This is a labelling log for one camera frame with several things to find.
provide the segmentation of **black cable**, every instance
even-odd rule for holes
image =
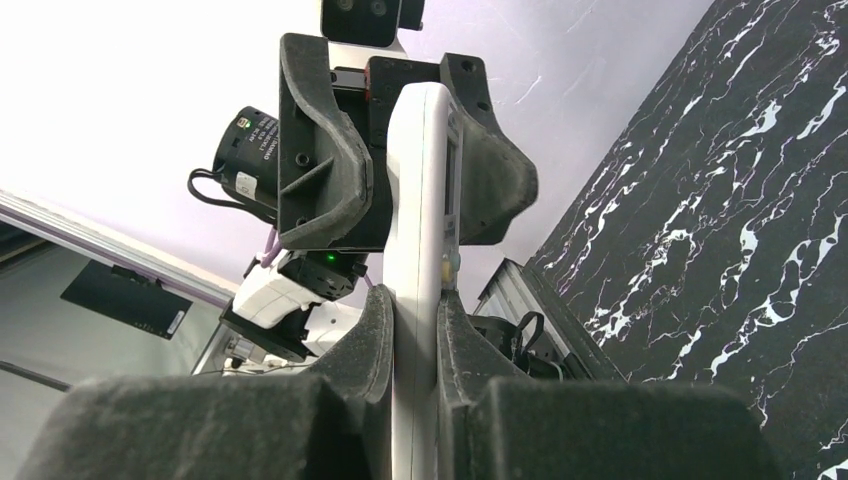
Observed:
[[[216,207],[234,208],[236,210],[241,210],[243,212],[247,212],[247,213],[253,215],[254,217],[258,218],[259,220],[262,220],[265,223],[270,223],[272,225],[274,225],[276,223],[275,219],[273,219],[271,217],[267,217],[267,216],[262,215],[262,214],[258,214],[256,212],[253,212],[249,208],[247,208],[247,206],[245,206],[242,203],[232,202],[232,201],[229,201],[229,200],[220,200],[220,199],[217,199],[217,198],[210,198],[210,197],[207,197],[206,195],[200,193],[197,190],[197,188],[194,187],[194,180],[196,178],[206,178],[206,179],[214,180],[218,183],[221,183],[221,178],[223,178],[223,176],[224,176],[224,174],[221,173],[221,172],[212,172],[212,171],[206,170],[205,168],[195,168],[194,170],[191,171],[191,173],[188,174],[188,183],[187,183],[188,192],[191,194],[191,196],[193,196],[194,198],[200,200],[201,202],[203,202],[207,205],[215,205]]]
[[[530,322],[534,319],[536,320],[536,328],[533,331],[533,335],[530,337],[530,340],[527,341],[527,345],[525,345],[524,348],[521,348],[520,347],[520,345],[521,345],[521,342],[520,342],[521,341],[521,334],[524,332],[524,329],[527,328],[527,325],[529,325]],[[530,348],[533,345],[535,345],[537,341],[539,341],[539,338],[541,338],[542,333],[545,331],[544,329],[545,329],[545,316],[544,315],[542,315],[539,312],[534,312],[534,311],[530,311],[530,312],[527,312],[527,313],[524,314],[524,316],[521,318],[521,321],[518,322],[518,329],[516,330],[515,336],[514,336],[514,341],[516,342],[517,345],[519,345],[519,347],[517,349],[518,350],[517,351],[518,356],[526,355],[527,352],[530,351]]]

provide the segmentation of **white plastic casing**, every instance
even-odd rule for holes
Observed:
[[[403,88],[389,122],[392,225],[383,281],[395,300],[392,478],[432,479],[436,446],[436,311],[445,244],[445,162],[450,93],[438,83]]]
[[[277,273],[288,257],[283,250],[267,267],[254,266],[233,299],[233,312],[262,328],[271,328],[287,314],[326,300]]]

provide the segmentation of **white wall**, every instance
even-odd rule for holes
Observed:
[[[7,2],[0,186],[238,280],[267,227],[195,201],[185,177],[241,107],[276,112],[278,41],[303,1]],[[482,57],[504,131],[539,168],[539,202],[500,248],[466,249],[466,308],[503,254],[523,262],[550,233],[710,3],[428,0],[424,31],[402,32],[413,59]]]

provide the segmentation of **screw hole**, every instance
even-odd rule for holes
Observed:
[[[312,163],[312,160],[310,160],[309,156],[306,155],[305,153],[298,153],[294,157],[294,163],[296,163],[298,167],[304,167],[305,168],[305,167],[308,167]]]
[[[382,17],[386,14],[386,2],[383,0],[374,0],[371,2],[371,13],[377,17]]]

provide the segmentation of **black panel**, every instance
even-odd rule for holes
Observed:
[[[446,54],[434,65],[373,57],[358,91],[355,81],[339,81],[357,72],[330,72],[327,39],[289,33],[280,47],[277,231],[284,248],[383,250],[391,225],[388,123],[410,83],[441,81],[459,107],[460,244],[497,244],[536,200],[536,168],[500,130],[481,59]]]
[[[731,388],[795,478],[848,473],[846,25],[715,2],[531,260],[631,382]]]
[[[780,478],[745,406],[712,389],[496,379],[467,419],[457,478]]]
[[[332,42],[388,47],[397,36],[400,3],[401,0],[323,0],[321,33]]]
[[[424,0],[403,0],[400,5],[398,27],[407,30],[421,30],[421,17],[424,16]]]
[[[162,290],[155,283],[147,283],[140,277],[129,277],[125,275],[126,272],[90,261],[65,289],[61,298],[170,340],[191,307],[191,302]]]
[[[75,388],[16,478],[389,479],[393,337],[377,286],[359,323],[299,375]]]

